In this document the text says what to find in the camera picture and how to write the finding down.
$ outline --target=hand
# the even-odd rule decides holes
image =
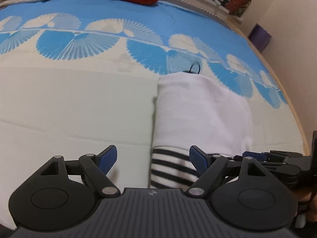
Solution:
[[[309,201],[312,195],[311,188],[302,188],[294,191],[294,195],[298,202]],[[309,203],[309,211],[306,213],[306,220],[309,222],[317,222],[317,196]]]

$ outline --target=floral pattern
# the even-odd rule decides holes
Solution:
[[[237,56],[220,56],[199,37],[175,33],[163,45],[161,37],[142,23],[109,18],[88,23],[67,13],[44,14],[21,25],[20,16],[0,21],[0,55],[27,42],[39,31],[36,50],[52,60],[79,60],[99,55],[125,39],[129,56],[144,68],[165,75],[207,65],[230,90],[251,98],[254,88],[273,108],[286,104],[285,97],[268,71],[255,71]]]

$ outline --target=bed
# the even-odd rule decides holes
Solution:
[[[226,22],[167,1],[1,10],[0,223],[14,228],[10,194],[54,155],[74,160],[115,144],[110,179],[148,187],[157,80],[194,63],[248,99],[254,151],[305,153],[292,106],[259,58]]]

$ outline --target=white wall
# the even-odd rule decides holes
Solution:
[[[253,0],[239,27],[272,35],[263,55],[286,89],[308,142],[317,130],[317,0]]]

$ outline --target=logo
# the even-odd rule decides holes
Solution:
[[[156,192],[156,191],[151,191],[151,192],[149,192],[149,194],[150,194],[151,196],[154,196],[154,195],[157,194],[157,192]]]

